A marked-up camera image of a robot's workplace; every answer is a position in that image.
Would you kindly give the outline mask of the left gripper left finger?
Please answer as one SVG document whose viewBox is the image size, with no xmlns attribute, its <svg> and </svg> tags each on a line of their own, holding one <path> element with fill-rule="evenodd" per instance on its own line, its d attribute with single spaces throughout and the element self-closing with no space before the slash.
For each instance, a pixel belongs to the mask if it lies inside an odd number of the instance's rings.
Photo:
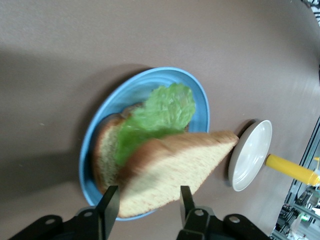
<svg viewBox="0 0 320 240">
<path fill-rule="evenodd" d="M 117 185 L 110 186 L 96 207 L 98 216 L 98 239 L 107 240 L 111 234 L 120 209 L 120 191 Z"/>
</svg>

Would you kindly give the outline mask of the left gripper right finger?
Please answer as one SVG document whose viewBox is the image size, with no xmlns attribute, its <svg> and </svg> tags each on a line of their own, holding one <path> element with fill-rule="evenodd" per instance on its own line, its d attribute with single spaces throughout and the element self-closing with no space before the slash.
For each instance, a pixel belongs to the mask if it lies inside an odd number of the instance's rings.
<svg viewBox="0 0 320 240">
<path fill-rule="evenodd" d="M 196 206 L 191 189 L 187 185 L 180 187 L 180 214 L 182 229 L 177 240 L 217 240 L 213 230 L 214 211 L 207 206 Z"/>
</svg>

